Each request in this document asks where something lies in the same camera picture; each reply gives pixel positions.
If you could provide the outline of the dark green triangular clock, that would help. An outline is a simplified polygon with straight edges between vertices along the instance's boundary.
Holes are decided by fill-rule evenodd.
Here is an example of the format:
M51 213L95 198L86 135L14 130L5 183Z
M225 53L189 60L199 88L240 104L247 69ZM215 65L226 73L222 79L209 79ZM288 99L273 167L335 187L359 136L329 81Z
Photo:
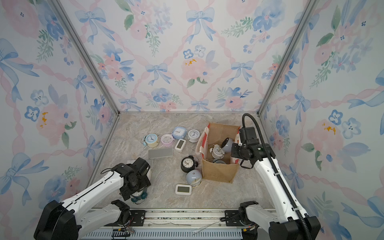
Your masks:
M131 201L136 205L141 205L144 203L147 197L148 197L147 189L143 189L142 191L133 193L131 195Z

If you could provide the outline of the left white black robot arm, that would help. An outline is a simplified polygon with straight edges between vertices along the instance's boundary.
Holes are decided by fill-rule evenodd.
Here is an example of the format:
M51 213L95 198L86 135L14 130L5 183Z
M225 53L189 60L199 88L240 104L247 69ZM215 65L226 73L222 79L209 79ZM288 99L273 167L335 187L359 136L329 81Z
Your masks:
M132 164L120 163L82 192L62 202L53 200L43 209L34 233L36 240L79 240L108 224L118 224L124 230L143 215L132 213L126 201L135 193L151 186L148 172L150 164L136 159ZM106 207L91 208L115 191L123 200L115 200Z

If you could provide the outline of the black twin-bell alarm clock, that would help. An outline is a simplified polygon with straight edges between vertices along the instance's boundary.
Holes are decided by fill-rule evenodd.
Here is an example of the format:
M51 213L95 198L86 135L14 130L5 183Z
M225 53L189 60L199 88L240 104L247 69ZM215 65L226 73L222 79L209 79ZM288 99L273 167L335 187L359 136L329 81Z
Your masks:
M184 173L189 173L195 170L198 166L199 166L198 161L195 160L194 156L192 155L183 158L181 161L181 170Z

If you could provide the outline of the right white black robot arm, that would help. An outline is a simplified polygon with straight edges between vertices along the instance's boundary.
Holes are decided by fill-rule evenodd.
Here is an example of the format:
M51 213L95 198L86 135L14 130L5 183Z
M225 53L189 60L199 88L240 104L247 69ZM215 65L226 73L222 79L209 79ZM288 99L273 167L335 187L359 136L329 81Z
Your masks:
M289 188L276 155L256 134L255 128L240 128L239 139L232 145L231 156L241 163L248 162L264 181L275 206L275 213L255 201L241 203L240 222L265 230L271 240L314 240L321 224L311 217Z

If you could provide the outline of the grey blue oval clock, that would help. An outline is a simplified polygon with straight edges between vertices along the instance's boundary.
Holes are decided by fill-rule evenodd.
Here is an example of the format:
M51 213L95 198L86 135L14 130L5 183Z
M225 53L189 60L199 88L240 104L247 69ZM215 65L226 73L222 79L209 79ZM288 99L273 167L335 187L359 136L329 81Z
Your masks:
M221 144L221 149L225 152L225 153L230 153L231 150L232 150L232 145L234 143L234 140L231 139L231 138L226 138L222 144Z

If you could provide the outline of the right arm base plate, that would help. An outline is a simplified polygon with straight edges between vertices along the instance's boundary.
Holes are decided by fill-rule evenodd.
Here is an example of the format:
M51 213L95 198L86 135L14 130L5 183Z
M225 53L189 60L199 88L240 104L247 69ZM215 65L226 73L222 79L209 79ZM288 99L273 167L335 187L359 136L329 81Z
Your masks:
M246 218L246 213L240 210L225 210L225 216L221 218L227 227L245 227L250 221Z

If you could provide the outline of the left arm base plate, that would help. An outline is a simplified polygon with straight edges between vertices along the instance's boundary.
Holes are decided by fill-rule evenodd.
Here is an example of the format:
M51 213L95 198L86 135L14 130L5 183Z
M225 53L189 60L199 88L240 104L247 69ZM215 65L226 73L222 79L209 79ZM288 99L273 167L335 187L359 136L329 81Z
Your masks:
M144 210L110 210L102 216L102 227L142 227L145 214Z

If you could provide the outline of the light blue twin-bell clock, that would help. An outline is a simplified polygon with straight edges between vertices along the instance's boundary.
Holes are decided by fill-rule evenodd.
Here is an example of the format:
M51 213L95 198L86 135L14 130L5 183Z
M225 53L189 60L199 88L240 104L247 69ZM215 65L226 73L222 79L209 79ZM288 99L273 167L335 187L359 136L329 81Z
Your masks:
M226 165L226 162L224 162L223 160L214 160L214 164L224 164L224 165Z

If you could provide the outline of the white round clock with legs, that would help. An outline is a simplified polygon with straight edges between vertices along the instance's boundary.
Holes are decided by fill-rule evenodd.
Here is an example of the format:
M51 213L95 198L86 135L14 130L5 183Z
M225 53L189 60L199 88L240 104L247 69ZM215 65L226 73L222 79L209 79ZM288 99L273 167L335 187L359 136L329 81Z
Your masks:
M210 148L210 153L215 160L221 160L225 156L225 151L221 148L220 145L215 144Z

